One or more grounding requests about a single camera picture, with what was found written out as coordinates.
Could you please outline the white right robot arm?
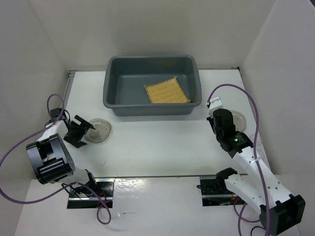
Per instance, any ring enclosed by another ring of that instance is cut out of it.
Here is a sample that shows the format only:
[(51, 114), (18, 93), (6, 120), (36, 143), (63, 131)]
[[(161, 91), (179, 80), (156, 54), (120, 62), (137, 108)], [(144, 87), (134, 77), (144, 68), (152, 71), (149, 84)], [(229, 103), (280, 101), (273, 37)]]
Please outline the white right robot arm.
[(250, 177), (247, 183), (232, 168), (217, 173), (216, 189), (231, 191), (251, 206), (262, 226), (277, 236), (302, 220), (306, 202), (301, 195), (293, 195), (266, 166), (249, 137), (236, 130), (232, 113), (224, 108), (211, 109), (207, 120), (220, 147), (238, 163)]

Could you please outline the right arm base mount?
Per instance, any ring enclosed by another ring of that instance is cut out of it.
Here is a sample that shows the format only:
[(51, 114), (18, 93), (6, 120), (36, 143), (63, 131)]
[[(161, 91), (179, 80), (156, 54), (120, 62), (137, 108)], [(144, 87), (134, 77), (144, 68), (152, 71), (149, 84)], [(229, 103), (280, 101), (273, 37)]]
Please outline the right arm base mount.
[(231, 206), (239, 199), (235, 193), (219, 187), (215, 176), (201, 176), (196, 186), (201, 191), (204, 207)]

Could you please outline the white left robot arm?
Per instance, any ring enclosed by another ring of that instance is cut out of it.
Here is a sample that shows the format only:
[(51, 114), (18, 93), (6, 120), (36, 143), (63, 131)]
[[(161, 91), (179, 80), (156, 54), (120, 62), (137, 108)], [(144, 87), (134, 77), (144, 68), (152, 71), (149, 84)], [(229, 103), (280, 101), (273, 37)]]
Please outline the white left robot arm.
[(87, 169), (75, 167), (65, 145), (67, 142), (75, 148), (85, 146), (81, 139), (88, 131), (95, 131), (94, 126), (78, 115), (74, 118), (80, 123), (72, 121), (68, 111), (61, 108), (52, 109), (50, 115), (42, 136), (26, 146), (37, 180), (41, 184), (73, 182), (71, 190), (75, 195), (95, 195), (99, 189), (93, 174)]

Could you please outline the yellow bamboo placemat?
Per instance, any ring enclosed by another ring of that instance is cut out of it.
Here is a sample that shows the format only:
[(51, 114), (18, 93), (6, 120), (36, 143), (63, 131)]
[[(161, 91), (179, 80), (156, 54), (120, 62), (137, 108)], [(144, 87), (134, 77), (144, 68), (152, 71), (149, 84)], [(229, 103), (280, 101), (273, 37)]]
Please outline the yellow bamboo placemat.
[(148, 99), (153, 104), (190, 103), (179, 85), (177, 76), (154, 85), (144, 85)]

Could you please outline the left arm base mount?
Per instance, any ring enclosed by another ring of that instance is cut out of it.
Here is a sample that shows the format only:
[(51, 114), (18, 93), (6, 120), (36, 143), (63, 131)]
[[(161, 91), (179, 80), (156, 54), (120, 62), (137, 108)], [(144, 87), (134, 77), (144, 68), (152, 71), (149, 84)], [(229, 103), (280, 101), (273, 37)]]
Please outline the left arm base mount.
[[(106, 203), (108, 208), (113, 206), (114, 178), (96, 178), (96, 188), (94, 192)], [(101, 202), (86, 188), (83, 193), (76, 193), (73, 189), (69, 190), (67, 209), (86, 209), (99, 208)]]

